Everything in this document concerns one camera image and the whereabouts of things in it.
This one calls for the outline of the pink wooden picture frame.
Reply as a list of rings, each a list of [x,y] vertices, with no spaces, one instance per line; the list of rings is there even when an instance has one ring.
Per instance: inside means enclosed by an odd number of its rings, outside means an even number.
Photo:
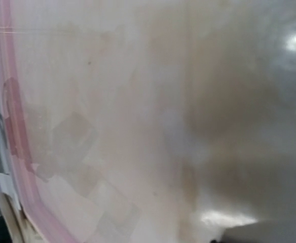
[[[0,111],[19,203],[47,242],[76,242],[47,209],[31,172],[31,152],[23,114],[13,38],[11,1],[0,1]]]

